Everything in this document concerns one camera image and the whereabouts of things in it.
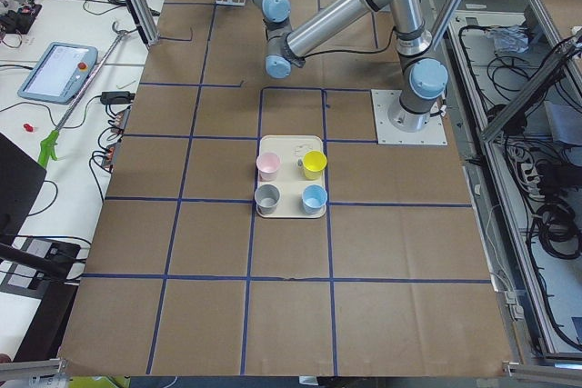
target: green grabber tool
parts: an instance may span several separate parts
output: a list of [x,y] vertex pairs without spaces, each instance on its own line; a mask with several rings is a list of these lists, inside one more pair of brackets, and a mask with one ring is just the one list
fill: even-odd
[[71,117],[71,114],[73,113],[75,108],[83,100],[83,96],[85,95],[87,88],[89,88],[89,85],[93,82],[93,80],[95,79],[95,77],[99,73],[99,70],[101,70],[101,67],[103,67],[105,65],[105,61],[107,60],[107,58],[111,55],[111,53],[115,50],[115,48],[117,47],[119,42],[126,35],[134,32],[134,31],[117,30],[117,22],[114,22],[111,25],[111,28],[117,34],[117,37],[115,38],[114,42],[109,46],[109,48],[107,49],[107,52],[105,52],[105,55],[103,55],[103,58],[101,58],[101,61],[99,61],[99,63],[91,71],[91,74],[86,78],[85,82],[83,83],[83,86],[81,87],[79,92],[76,94],[75,99],[73,99],[73,102],[71,102],[69,107],[66,108],[66,111],[63,114],[63,117],[61,117],[61,120],[56,124],[55,129],[53,129],[51,131],[51,133],[48,135],[47,138],[45,138],[43,141],[40,142],[40,155],[38,156],[37,161],[41,166],[43,166],[43,168],[46,168],[46,166],[48,165],[49,159],[56,161],[55,146],[56,146],[56,140],[58,139],[58,136],[61,132],[61,129],[63,129],[63,126],[65,126],[66,121]]

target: tray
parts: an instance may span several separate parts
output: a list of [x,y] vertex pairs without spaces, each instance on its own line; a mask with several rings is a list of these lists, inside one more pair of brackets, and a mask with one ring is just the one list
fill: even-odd
[[312,150],[324,151],[321,139],[314,135],[266,135],[261,138],[259,153],[273,152],[281,158],[281,168],[275,181],[265,182],[257,176],[257,186],[272,184],[281,192],[279,205],[272,214],[259,215],[265,218],[319,218],[326,213],[326,206],[317,214],[307,214],[303,209],[301,193],[309,185],[326,188],[322,175],[315,181],[307,180],[299,160]]

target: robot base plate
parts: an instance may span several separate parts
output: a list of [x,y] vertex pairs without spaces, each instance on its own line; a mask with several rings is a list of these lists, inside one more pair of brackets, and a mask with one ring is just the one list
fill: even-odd
[[[399,96],[400,90],[371,90],[376,121],[376,136],[381,145],[447,145],[447,136],[440,116],[430,117],[425,128],[409,133],[395,127],[388,119],[388,107]],[[431,112],[438,111],[437,104]]]

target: light blue joint cap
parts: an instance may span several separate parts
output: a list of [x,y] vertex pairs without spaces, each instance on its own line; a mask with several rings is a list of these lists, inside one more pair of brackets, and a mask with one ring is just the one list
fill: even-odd
[[265,69],[275,79],[284,79],[291,75],[291,64],[279,55],[268,55],[265,58]]
[[418,61],[410,72],[410,86],[416,95],[432,100],[447,88],[448,71],[436,59]]
[[289,0],[263,0],[261,7],[265,18],[274,23],[284,22],[291,14]]

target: cup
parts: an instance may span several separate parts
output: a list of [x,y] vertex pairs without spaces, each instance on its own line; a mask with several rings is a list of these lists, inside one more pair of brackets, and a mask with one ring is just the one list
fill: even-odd
[[274,181],[281,167],[281,158],[273,152],[260,154],[256,159],[256,168],[263,181]]
[[319,185],[309,185],[301,194],[303,209],[309,215],[317,214],[326,205],[327,191]]
[[255,190],[256,210],[261,215],[272,214],[279,204],[281,193],[279,189],[271,184],[264,184]]
[[318,150],[307,152],[303,157],[303,173],[310,181],[315,181],[324,172],[327,165],[327,158]]

